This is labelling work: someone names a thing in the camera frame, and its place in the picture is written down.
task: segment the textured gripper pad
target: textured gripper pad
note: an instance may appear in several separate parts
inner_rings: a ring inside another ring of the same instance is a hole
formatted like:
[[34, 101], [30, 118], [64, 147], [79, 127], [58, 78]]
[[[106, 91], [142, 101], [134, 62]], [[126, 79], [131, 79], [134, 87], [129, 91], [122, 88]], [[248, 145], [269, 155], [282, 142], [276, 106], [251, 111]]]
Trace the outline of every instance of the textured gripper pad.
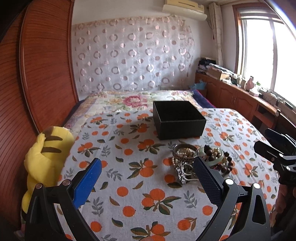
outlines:
[[210, 202], [219, 208], [222, 204], [223, 190], [217, 184], [217, 181], [210, 171], [210, 168], [207, 167], [200, 158], [196, 158], [193, 162], [193, 169]]

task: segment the floral bedspread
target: floral bedspread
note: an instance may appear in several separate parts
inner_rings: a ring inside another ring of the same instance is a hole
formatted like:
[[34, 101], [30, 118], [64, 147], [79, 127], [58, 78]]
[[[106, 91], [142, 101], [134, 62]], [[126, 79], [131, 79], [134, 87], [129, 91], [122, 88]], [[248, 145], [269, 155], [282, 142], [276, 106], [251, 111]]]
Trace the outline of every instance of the floral bedspread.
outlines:
[[[132, 106], [133, 98], [124, 98], [124, 103], [129, 104], [126, 106]], [[278, 177], [272, 164], [253, 148], [258, 140], [268, 142], [238, 112], [202, 109], [207, 123], [201, 137], [160, 141], [151, 111], [90, 117], [66, 160], [60, 180], [72, 179], [95, 157], [102, 161], [102, 174], [85, 205], [79, 208], [99, 240], [197, 239], [217, 208], [198, 181], [184, 185], [177, 181], [170, 157], [173, 146], [183, 142], [197, 148], [207, 144], [228, 151], [234, 168], [224, 178], [246, 186], [258, 182], [268, 211], [274, 209]], [[60, 207], [56, 209], [67, 237], [74, 239]], [[237, 204], [221, 240], [230, 234], [239, 209]]]
[[88, 96], [65, 127], [70, 129], [74, 137], [76, 137], [82, 125], [93, 115], [117, 111], [147, 110], [152, 108], [153, 101], [159, 100], [190, 101], [196, 108], [201, 109], [201, 106], [193, 99], [192, 93], [189, 91], [137, 91], [123, 93], [102, 91]]

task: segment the orange print tablecloth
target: orange print tablecloth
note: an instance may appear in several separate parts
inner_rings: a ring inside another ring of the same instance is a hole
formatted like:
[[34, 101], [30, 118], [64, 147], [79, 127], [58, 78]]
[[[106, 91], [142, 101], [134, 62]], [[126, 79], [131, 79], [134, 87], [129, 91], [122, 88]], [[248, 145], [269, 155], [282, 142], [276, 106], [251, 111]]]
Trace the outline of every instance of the orange print tablecloth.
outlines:
[[[274, 208], [278, 178], [272, 164], [255, 154], [257, 140], [265, 138], [238, 112], [202, 109], [207, 119], [200, 138], [160, 141], [151, 110], [96, 115], [82, 127], [62, 170], [72, 179], [95, 158], [102, 160], [102, 174], [85, 205], [79, 208], [101, 241], [196, 240], [217, 207], [212, 205], [198, 181], [180, 185], [170, 157], [175, 144], [219, 146], [235, 165], [225, 177], [237, 184], [258, 182], [267, 208]], [[73, 235], [59, 206], [57, 213], [67, 237]], [[230, 234], [239, 206], [223, 237]]]

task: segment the window pane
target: window pane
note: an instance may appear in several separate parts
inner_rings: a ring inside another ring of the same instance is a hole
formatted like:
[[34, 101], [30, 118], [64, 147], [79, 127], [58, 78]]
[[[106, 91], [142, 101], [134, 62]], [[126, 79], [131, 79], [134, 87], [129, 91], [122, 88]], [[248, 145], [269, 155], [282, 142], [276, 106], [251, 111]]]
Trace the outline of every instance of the window pane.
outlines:
[[278, 49], [278, 64], [274, 91], [296, 105], [295, 75], [291, 74], [296, 58], [296, 40], [289, 29], [281, 23], [274, 23]]
[[247, 63], [246, 80], [270, 88], [274, 59], [273, 33], [269, 21], [247, 20]]

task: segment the cabinet door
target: cabinet door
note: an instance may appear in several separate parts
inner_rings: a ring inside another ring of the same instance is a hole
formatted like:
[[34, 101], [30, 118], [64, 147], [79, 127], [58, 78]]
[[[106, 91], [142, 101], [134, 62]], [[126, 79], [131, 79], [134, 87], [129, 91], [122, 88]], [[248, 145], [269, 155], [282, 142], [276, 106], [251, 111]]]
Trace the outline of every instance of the cabinet door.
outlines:
[[216, 107], [219, 106], [221, 89], [219, 83], [213, 81], [207, 82], [207, 99]]
[[217, 107], [234, 109], [234, 97], [236, 89], [227, 84], [221, 86], [220, 102]]
[[247, 94], [243, 96], [240, 91], [237, 92], [234, 99], [234, 109], [250, 122], [252, 121], [256, 106], [257, 102], [251, 96], [247, 96]]

